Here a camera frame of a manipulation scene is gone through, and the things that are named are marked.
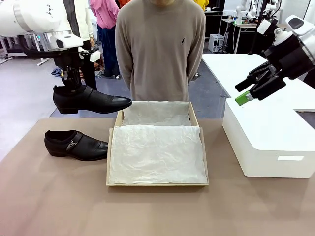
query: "shoe heel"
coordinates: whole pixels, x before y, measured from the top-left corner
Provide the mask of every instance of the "shoe heel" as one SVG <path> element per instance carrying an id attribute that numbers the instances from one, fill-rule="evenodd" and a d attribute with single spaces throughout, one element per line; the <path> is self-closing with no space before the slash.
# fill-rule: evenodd
<path id="1" fill-rule="evenodd" d="M 65 157 L 66 156 L 65 154 L 60 153 L 60 152 L 55 152 L 55 151 L 48 151 L 48 152 L 51 156 L 56 156 L 56 157 Z"/>
<path id="2" fill-rule="evenodd" d="M 59 112 L 63 115 L 66 114 L 77 114 L 79 113 L 78 109 L 67 109 L 67 108 L 58 108 Z"/>

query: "yellow clothing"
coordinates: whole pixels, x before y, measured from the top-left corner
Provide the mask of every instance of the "yellow clothing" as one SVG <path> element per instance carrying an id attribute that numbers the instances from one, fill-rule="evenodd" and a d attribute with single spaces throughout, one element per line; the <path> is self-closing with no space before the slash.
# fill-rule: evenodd
<path id="1" fill-rule="evenodd" d="M 206 5 L 209 4 L 209 0 L 193 0 L 195 3 L 197 3 L 199 6 L 201 6 L 202 10 L 205 10 Z"/>

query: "shoe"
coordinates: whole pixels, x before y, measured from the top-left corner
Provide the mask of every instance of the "shoe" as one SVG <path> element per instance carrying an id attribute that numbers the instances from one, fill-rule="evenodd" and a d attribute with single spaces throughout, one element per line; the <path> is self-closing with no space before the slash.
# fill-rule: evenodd
<path id="1" fill-rule="evenodd" d="M 132 104 L 129 98 L 109 96 L 86 85 L 81 85 L 75 91 L 65 86 L 55 86 L 53 100 L 61 114 L 76 114 L 78 110 L 107 114 Z"/>
<path id="2" fill-rule="evenodd" d="M 114 73 L 115 77 L 120 75 L 118 64 L 115 64 L 114 69 L 113 69 L 113 73 Z"/>
<path id="3" fill-rule="evenodd" d="M 105 77 L 112 77 L 113 76 L 113 70 L 104 69 L 104 76 Z"/>
<path id="4" fill-rule="evenodd" d="M 107 158 L 108 143 L 91 138 L 79 131 L 50 131 L 45 133 L 45 146 L 52 156 L 71 156 L 80 161 Z"/>

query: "shoe buckle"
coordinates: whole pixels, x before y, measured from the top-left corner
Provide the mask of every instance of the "shoe buckle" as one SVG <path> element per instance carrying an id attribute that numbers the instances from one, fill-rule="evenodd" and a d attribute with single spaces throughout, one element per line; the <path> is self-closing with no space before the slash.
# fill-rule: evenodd
<path id="1" fill-rule="evenodd" d="M 69 149 L 71 149 L 74 145 L 76 145 L 77 143 L 75 143 L 73 140 L 71 140 L 71 142 L 70 142 L 70 144 L 68 145 L 68 147 L 67 147 L 67 151 L 69 150 Z"/>

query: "green object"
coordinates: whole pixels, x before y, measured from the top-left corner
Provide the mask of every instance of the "green object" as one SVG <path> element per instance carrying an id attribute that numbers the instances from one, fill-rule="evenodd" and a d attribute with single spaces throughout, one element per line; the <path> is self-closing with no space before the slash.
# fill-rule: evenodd
<path id="1" fill-rule="evenodd" d="M 239 96 L 238 98 L 235 99 L 235 101 L 237 102 L 238 105 L 242 106 L 245 103 L 249 102 L 248 98 L 246 97 L 247 94 L 249 94 L 250 92 L 247 91 L 245 93 L 243 93 L 241 96 Z"/>

